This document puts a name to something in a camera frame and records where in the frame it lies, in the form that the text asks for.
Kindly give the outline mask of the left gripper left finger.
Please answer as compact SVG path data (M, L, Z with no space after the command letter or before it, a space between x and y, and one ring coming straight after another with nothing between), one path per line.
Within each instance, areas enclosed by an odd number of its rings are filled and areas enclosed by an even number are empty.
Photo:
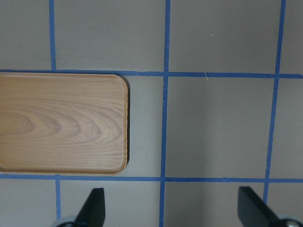
M103 188L94 188L73 222L75 227L102 227L105 222L105 195Z

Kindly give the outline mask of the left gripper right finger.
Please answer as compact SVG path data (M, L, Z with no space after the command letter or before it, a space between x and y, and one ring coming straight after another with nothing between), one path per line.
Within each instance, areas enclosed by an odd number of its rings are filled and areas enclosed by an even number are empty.
M248 186L238 188L238 218L244 227L270 227L278 216Z

